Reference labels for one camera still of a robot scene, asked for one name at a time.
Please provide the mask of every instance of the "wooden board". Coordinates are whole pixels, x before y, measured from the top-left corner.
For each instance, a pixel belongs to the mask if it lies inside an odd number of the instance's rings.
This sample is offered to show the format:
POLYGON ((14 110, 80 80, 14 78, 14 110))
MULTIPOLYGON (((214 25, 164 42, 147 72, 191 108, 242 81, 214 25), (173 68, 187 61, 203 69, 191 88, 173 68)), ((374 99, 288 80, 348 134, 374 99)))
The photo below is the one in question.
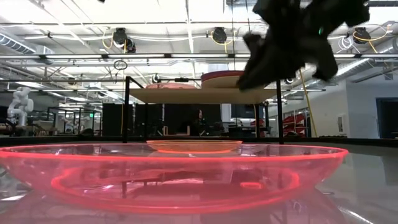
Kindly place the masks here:
POLYGON ((176 104, 256 104, 276 95, 276 90, 240 92, 235 88, 208 89, 130 89, 130 95, 144 103, 176 104))

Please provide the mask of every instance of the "transparent bowl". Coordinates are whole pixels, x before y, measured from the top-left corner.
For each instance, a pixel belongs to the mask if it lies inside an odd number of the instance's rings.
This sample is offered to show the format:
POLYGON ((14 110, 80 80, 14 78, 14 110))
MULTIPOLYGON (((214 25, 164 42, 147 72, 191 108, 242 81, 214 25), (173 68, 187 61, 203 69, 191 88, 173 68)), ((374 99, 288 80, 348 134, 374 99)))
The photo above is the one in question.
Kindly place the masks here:
POLYGON ((17 179, 67 203, 133 213, 214 213, 288 200, 327 178, 348 151, 243 144, 237 156, 150 156, 147 144, 0 148, 17 179))
POLYGON ((148 146, 158 152, 176 154, 222 154, 237 149, 241 141, 153 140, 148 146))

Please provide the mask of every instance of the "cable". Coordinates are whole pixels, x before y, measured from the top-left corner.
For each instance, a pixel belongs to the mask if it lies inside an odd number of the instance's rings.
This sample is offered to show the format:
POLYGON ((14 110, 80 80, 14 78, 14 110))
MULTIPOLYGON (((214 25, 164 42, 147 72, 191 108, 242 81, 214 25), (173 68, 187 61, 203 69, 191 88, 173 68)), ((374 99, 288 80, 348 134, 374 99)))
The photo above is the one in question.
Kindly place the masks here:
POLYGON ((251 30, 250 30, 250 18, 249 18, 248 0, 245 0, 245 3, 246 3, 246 13, 248 14, 248 26, 249 26, 249 33, 250 33, 251 30))
POLYGON ((374 53, 378 54, 378 52, 377 52, 376 48, 374 48, 372 42, 369 41, 368 43, 369 43, 369 45, 372 47, 374 53))
MULTIPOLYGON (((234 1, 231 1, 232 14, 232 53, 235 55, 235 32, 234 32, 234 1)), ((236 70, 236 57, 234 57, 234 70, 236 70)))
POLYGON ((218 45, 224 45, 225 53, 227 53, 226 46, 227 46, 228 44, 232 43, 232 41, 234 41, 234 37, 233 37, 232 40, 230 40, 228 43, 220 44, 220 43, 217 43, 217 42, 214 40, 214 38, 213 38, 213 33, 214 33, 214 31, 211 31, 211 33, 210 33, 210 38, 213 40, 214 43, 216 43, 216 44, 218 44, 218 45))
POLYGON ((300 79, 301 82, 303 83, 303 89, 304 89, 304 94, 305 97, 307 99, 307 104, 308 104, 308 110, 310 111, 310 119, 311 119, 311 123, 313 125, 313 131, 315 133, 315 137, 318 137, 318 133, 317 133, 317 127, 315 126, 315 122, 313 120, 313 116, 312 116, 312 110, 311 110, 311 104, 310 104, 310 98, 308 97, 308 92, 307 92, 307 87, 305 87, 305 83, 304 83, 304 78, 303 78, 303 73, 301 72, 301 68, 298 70, 300 73, 300 79))
POLYGON ((387 30, 386 30, 386 33, 384 33, 384 35, 382 35, 381 37, 375 38, 375 39, 363 39, 363 38, 356 37, 355 34, 357 32, 354 31, 353 37, 355 37, 358 40, 362 40, 362 41, 375 41, 375 40, 380 40, 381 38, 384 38, 388 34, 388 31, 389 31, 389 26, 387 26, 387 30))
POLYGON ((107 45, 105 44, 105 33, 106 33, 106 32, 104 32, 104 34, 103 34, 102 45, 104 45, 104 47, 105 47, 106 49, 110 49, 110 48, 112 48, 112 46, 113 46, 113 33, 114 33, 114 32, 112 32, 111 45, 110 45, 110 46, 107 46, 107 45))

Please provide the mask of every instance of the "pink plastic bowl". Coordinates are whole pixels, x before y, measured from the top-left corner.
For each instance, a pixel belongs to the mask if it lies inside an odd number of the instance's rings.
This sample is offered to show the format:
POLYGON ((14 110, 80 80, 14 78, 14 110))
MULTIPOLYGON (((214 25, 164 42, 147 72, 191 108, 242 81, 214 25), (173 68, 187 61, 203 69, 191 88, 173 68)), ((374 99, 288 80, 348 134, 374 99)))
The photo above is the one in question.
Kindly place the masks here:
POLYGON ((39 192, 94 209, 212 213, 287 200, 312 188, 348 151, 243 144, 238 156, 149 156, 147 144, 0 148, 0 163, 39 192))

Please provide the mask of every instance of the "fluorescent light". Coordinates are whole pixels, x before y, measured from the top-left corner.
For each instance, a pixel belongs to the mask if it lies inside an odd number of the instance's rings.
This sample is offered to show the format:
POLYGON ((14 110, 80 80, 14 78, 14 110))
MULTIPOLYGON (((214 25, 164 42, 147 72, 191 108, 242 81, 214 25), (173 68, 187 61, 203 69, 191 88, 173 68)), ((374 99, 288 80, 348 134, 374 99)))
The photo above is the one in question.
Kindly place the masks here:
POLYGON ((236 54, 235 57, 237 57, 237 58, 249 58, 250 54, 236 54))
POLYGON ((73 90, 43 90, 43 91, 63 92, 63 91, 73 91, 73 90))
POLYGON ((118 94, 116 94, 116 93, 114 93, 114 92, 112 92, 112 91, 108 91, 108 92, 106 92, 105 94, 107 94, 109 97, 114 98, 115 100, 118 100, 118 99, 121 98, 118 94))
POLYGON ((62 96, 61 94, 58 94, 58 93, 49 92, 49 94, 51 94, 53 96, 57 96, 57 97, 64 97, 64 96, 62 96))
POLYGON ((92 89, 92 90, 82 90, 82 89, 79 89, 79 90, 77 90, 77 91, 106 91, 106 90, 99 90, 99 89, 92 89))
POLYGON ((227 58, 228 54, 172 54, 172 58, 227 58))
POLYGON ((390 50, 392 50, 392 49, 394 49, 394 48, 393 48, 393 47, 389 47, 389 48, 387 48, 387 49, 385 49, 385 50, 380 51, 379 54, 386 53, 386 52, 388 52, 388 51, 390 51, 390 50))
POLYGON ((324 90, 307 90, 307 91, 324 91, 324 90))
POLYGON ((71 100, 80 101, 80 102, 88 101, 86 98, 83 98, 83 97, 68 97, 68 98, 71 100))
POLYGON ((25 196, 25 195, 12 196, 12 197, 8 197, 8 198, 0 199, 0 201, 3 201, 3 202, 16 201, 16 200, 19 200, 19 199, 23 198, 24 196, 25 196))
POLYGON ((164 54, 116 54, 108 55, 109 58, 164 58, 164 54))
POLYGON ((46 55, 48 59, 87 59, 87 58, 102 58, 101 55, 46 55))
POLYGON ((100 49, 99 51, 102 51, 102 52, 105 52, 105 53, 109 54, 109 52, 107 50, 105 50, 105 49, 100 49))
POLYGON ((335 54, 335 58, 352 58, 355 54, 335 54))
POLYGON ((43 85, 34 82, 16 82, 16 84, 32 87, 32 88, 44 88, 43 85))
POLYGON ((367 58, 396 58, 398 54, 363 54, 362 57, 367 58))
POLYGON ((38 55, 0 55, 0 59, 40 59, 38 55))

